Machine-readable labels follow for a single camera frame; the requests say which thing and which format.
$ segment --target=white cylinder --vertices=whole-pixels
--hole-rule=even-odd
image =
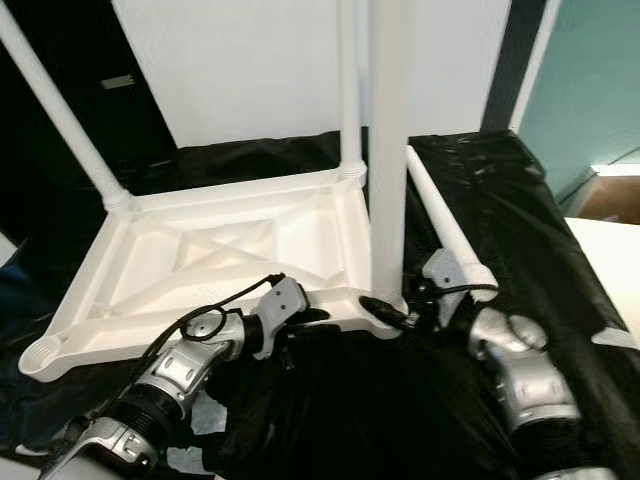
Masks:
[[[126,205],[131,195],[118,183],[89,140],[2,0],[0,39],[69,149],[100,192],[105,208],[113,210]]]
[[[372,290],[402,304],[410,1],[372,0],[369,205]]]
[[[356,0],[338,2],[338,55],[340,58],[340,167],[345,177],[366,182],[367,167],[360,148],[360,75],[356,36]]]
[[[406,147],[406,156],[409,173],[442,246],[455,256],[470,284],[490,284],[497,287],[498,282],[491,271],[478,260],[476,252],[413,147]],[[496,292],[491,290],[473,290],[471,294],[479,301],[489,301],[496,296]]]

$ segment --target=wrinkled black tarp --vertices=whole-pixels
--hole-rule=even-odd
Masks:
[[[605,326],[624,326],[556,208],[538,162],[509,133],[418,137],[411,144],[501,288],[522,299],[547,327],[554,359],[588,424],[602,433],[610,462],[622,478],[635,478],[640,471],[640,355],[590,342]],[[173,161],[138,172],[127,187],[144,195],[332,168],[338,158],[336,133],[186,148]],[[17,370],[22,351],[44,333],[103,218],[92,188],[68,192],[43,206],[38,228],[0,270],[3,451],[19,444],[46,448],[55,432],[103,401],[131,368],[130,362],[87,366],[49,384]],[[438,246],[409,182],[406,271],[415,272]],[[242,412],[232,407],[248,409],[260,392],[266,409],[261,414],[277,418],[273,425],[285,425],[278,432],[289,433],[269,443],[269,448],[281,447],[280,455],[263,456],[273,459],[264,468],[290,478],[303,476],[299,469],[305,465],[307,478],[327,472],[340,478],[339,471],[350,478],[392,472],[422,478],[511,475],[517,460],[497,425],[499,409],[486,379],[461,349],[430,339],[385,343],[362,333],[328,334],[311,346],[290,348],[298,365],[293,377],[291,372],[283,377],[274,357],[260,365],[227,366],[253,381],[239,385],[227,379],[218,390],[212,386],[231,409],[230,426],[243,421]],[[261,383],[269,375],[273,381]],[[281,390],[272,388],[278,385]],[[269,403],[271,395],[291,403]],[[300,419],[299,425],[286,423],[292,419]],[[222,447],[242,445],[216,441]],[[231,480],[234,474],[251,478],[246,465],[234,464],[246,451],[217,453],[207,461],[226,469]],[[258,478],[269,478],[264,469],[261,473]]]

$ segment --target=black fabric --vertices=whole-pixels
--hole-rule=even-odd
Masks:
[[[624,325],[556,208],[539,163],[506,132],[418,137],[411,144],[501,288],[548,329],[554,360],[576,392],[587,428],[602,433],[620,478],[635,478],[640,358],[633,350],[590,342],[603,327]],[[335,132],[186,148],[170,162],[137,171],[128,187],[143,195],[333,168],[338,159]],[[22,351],[44,333],[103,218],[92,188],[73,189],[43,205],[38,228],[0,269],[2,451],[19,444],[47,448],[69,419],[104,401],[130,372],[130,362],[86,366],[40,384],[17,370]],[[406,225],[405,269],[415,273],[439,244],[410,181]],[[279,356],[260,365],[227,366],[255,380],[220,380],[228,386],[217,395],[230,408],[229,435],[215,439],[217,456],[209,460],[230,479],[251,478],[239,459],[264,452],[265,445],[283,447],[267,466],[289,476],[305,464],[306,478],[342,468],[356,478],[381,472],[409,478],[412,472],[423,478],[512,475],[499,409],[463,351],[429,338],[382,342],[365,333],[317,342],[313,350],[291,347],[298,365],[293,371],[277,363]],[[256,422],[278,427],[271,443],[256,437],[271,430],[243,423],[249,411]],[[229,440],[233,435],[240,443]],[[246,448],[228,450],[232,445]],[[156,472],[158,478],[170,475]]]
[[[520,427],[513,434],[513,446],[522,452],[522,475],[536,478],[545,473],[587,468],[602,463],[597,453],[585,446],[579,419],[551,419],[532,422]]]
[[[224,478],[515,478],[490,382],[433,339],[326,332],[266,362],[228,365],[208,393],[228,434],[204,444]]]
[[[176,151],[111,2],[6,0],[29,44],[111,169],[129,172]],[[101,81],[135,83],[105,90]],[[41,205],[86,175],[0,45],[0,231],[22,242]]]

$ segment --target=teal wall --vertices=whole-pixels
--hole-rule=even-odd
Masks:
[[[640,0],[563,0],[518,133],[557,198],[640,145]]]

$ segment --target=white backdrop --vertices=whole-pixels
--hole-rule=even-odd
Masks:
[[[335,0],[114,0],[114,6],[179,147],[340,127]],[[478,130],[509,6],[510,0],[414,1],[410,135]]]

